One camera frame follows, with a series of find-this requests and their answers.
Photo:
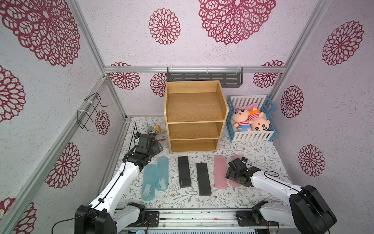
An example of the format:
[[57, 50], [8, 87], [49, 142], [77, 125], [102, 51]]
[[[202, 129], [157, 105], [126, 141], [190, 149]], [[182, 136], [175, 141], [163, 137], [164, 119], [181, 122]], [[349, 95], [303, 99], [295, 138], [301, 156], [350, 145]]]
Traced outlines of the pink pencil case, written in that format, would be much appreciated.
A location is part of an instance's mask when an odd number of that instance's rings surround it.
[[[231, 161], [235, 160], [235, 159], [241, 159], [243, 156], [242, 155], [234, 155], [231, 159]], [[235, 187], [235, 188], [240, 188], [241, 187], [241, 184], [233, 181], [233, 180], [230, 180], [228, 179], [228, 183], [232, 186], [232, 187]]]
[[226, 190], [228, 180], [227, 173], [227, 159], [224, 156], [216, 156], [214, 158], [214, 187], [219, 190]]

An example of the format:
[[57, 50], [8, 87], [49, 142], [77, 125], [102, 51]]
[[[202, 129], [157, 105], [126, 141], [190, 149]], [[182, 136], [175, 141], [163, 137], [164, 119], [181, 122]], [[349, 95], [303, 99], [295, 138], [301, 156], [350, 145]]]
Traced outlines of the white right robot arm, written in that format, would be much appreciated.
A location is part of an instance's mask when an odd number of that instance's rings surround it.
[[319, 191], [311, 185], [301, 187], [286, 183], [275, 174], [249, 166], [245, 158], [229, 162], [227, 179], [247, 188], [264, 190], [283, 201], [283, 205], [274, 205], [262, 200], [250, 211], [237, 212], [239, 226], [276, 223], [297, 228], [302, 234], [329, 233], [337, 218]]

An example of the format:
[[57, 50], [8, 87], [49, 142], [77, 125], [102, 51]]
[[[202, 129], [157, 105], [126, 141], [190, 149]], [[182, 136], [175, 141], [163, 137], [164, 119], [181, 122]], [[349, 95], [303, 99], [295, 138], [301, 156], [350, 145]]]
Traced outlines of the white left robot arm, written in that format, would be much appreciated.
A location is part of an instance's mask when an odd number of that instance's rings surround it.
[[135, 134], [138, 143], [124, 156], [119, 170], [99, 195], [88, 205], [81, 205], [75, 212], [75, 234], [118, 234], [128, 226], [148, 223], [145, 206], [129, 203], [116, 211], [124, 192], [133, 180], [163, 151], [156, 134]]

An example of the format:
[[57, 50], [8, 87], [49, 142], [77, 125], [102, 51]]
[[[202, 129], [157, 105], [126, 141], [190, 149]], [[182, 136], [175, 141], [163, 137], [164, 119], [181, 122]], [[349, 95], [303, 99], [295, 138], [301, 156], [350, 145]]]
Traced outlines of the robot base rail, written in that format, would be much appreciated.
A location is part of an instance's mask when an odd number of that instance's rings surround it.
[[296, 228], [265, 221], [249, 209], [146, 209], [141, 226], [121, 234], [297, 234]]

